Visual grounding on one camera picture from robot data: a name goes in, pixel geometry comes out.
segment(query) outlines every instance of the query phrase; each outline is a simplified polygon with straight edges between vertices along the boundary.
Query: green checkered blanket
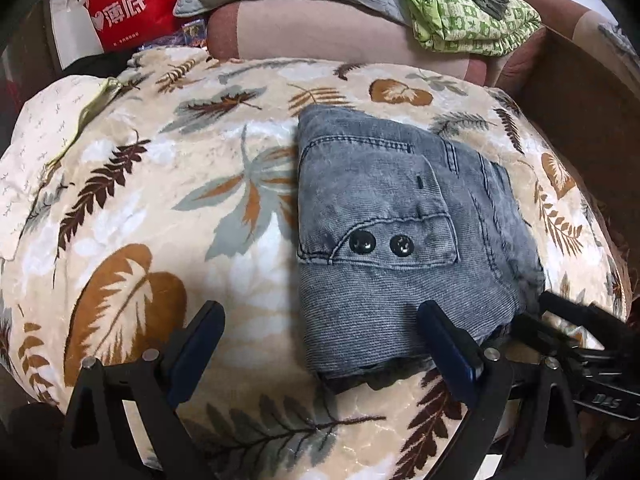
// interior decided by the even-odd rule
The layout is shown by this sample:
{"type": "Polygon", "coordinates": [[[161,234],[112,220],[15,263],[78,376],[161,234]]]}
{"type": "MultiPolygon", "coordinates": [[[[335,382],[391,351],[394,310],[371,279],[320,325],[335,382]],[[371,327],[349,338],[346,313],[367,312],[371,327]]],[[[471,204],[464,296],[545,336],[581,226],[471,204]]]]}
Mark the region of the green checkered blanket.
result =
{"type": "Polygon", "coordinates": [[[414,36],[437,52],[503,56],[527,41],[540,27],[540,15],[523,0],[509,0],[503,20],[496,20],[472,0],[408,0],[414,36]]]}

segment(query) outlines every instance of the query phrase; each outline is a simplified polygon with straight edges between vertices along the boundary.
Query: metal bolt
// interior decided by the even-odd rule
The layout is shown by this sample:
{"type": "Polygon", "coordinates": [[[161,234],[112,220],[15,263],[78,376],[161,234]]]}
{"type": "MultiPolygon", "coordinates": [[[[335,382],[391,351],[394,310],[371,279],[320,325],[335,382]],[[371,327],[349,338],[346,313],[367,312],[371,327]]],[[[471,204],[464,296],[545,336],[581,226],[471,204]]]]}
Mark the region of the metal bolt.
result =
{"type": "Polygon", "coordinates": [[[497,361],[500,359],[500,352],[498,352],[495,348],[487,348],[484,350],[484,357],[489,359],[489,361],[497,361]]]}
{"type": "Polygon", "coordinates": [[[89,368],[93,368],[95,365],[95,362],[98,359],[96,359],[94,356],[89,355],[88,357],[85,357],[84,359],[82,359],[82,368],[86,368],[87,370],[89,368]]]}
{"type": "Polygon", "coordinates": [[[145,361],[155,361],[158,359],[160,352],[155,348],[148,348],[144,352],[142,352],[142,359],[145,361]]]}
{"type": "Polygon", "coordinates": [[[555,357],[545,357],[545,365],[552,370],[558,370],[560,367],[560,363],[555,357]]]}

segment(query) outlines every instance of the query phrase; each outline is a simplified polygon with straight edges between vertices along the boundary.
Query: denim pocket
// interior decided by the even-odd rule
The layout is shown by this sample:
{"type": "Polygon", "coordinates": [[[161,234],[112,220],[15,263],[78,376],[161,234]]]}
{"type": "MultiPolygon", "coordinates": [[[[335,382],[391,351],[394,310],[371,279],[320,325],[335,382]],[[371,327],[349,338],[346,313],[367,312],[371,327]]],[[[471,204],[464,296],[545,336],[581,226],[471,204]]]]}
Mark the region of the denim pocket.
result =
{"type": "Polygon", "coordinates": [[[335,135],[300,149],[302,262],[423,269],[458,260],[433,168],[410,144],[335,135]]]}

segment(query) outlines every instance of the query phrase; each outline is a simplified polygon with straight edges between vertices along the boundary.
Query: leaf-patterned blanket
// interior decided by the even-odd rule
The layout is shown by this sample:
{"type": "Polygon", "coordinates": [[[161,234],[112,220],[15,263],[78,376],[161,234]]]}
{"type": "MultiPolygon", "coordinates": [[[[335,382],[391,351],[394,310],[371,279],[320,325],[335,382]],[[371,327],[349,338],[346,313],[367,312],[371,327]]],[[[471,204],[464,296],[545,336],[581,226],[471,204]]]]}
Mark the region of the leaf-patterned blanket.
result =
{"type": "MultiPolygon", "coordinates": [[[[503,165],[547,288],[626,316],[624,272],[588,201],[503,92],[408,66],[222,64],[192,48],[132,65],[50,178],[34,173],[23,213],[0,200],[20,232],[2,254],[0,361],[40,400],[64,410],[85,356],[133,360],[212,299],[226,330],[178,414],[221,478],[402,480],[433,465],[465,413],[437,372],[335,397],[305,369],[294,165],[310,103],[415,124],[503,165]]],[[[49,98],[73,118],[64,91],[49,98]]],[[[21,138],[33,144],[31,112],[21,138]]],[[[15,151],[0,166],[19,167],[15,151]]]]}

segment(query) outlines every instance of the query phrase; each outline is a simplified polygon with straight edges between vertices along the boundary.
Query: gray denim pants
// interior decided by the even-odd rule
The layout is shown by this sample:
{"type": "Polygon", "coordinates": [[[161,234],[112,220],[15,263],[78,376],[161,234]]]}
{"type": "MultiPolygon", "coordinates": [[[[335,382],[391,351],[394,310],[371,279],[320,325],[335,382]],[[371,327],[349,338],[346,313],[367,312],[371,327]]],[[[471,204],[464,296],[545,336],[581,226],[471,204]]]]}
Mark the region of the gray denim pants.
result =
{"type": "Polygon", "coordinates": [[[476,340],[537,309],[543,269],[503,167],[459,142],[339,107],[305,108],[298,135],[312,370],[343,378],[425,360],[415,316],[425,300],[476,340]]]}

